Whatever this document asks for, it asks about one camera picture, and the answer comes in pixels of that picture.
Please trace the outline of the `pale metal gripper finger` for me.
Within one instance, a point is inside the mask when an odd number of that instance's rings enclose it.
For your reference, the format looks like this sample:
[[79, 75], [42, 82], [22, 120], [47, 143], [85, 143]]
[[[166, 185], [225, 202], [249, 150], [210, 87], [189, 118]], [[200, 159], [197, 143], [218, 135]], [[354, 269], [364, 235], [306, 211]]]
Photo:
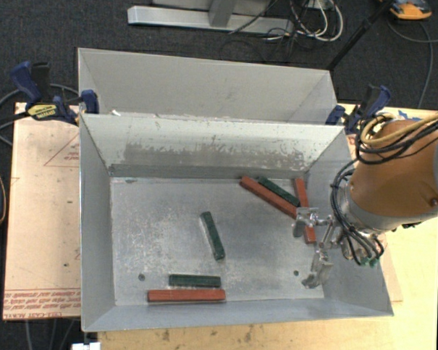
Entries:
[[305, 236], [317, 226], [329, 224], [329, 218], [320, 218], [317, 207], [299, 207], [296, 212], [295, 224], [292, 229], [294, 237]]
[[328, 252], [320, 246], [314, 246], [314, 255], [309, 275], [302, 280], [305, 288], [318, 288], [329, 279], [334, 263], [330, 261]]

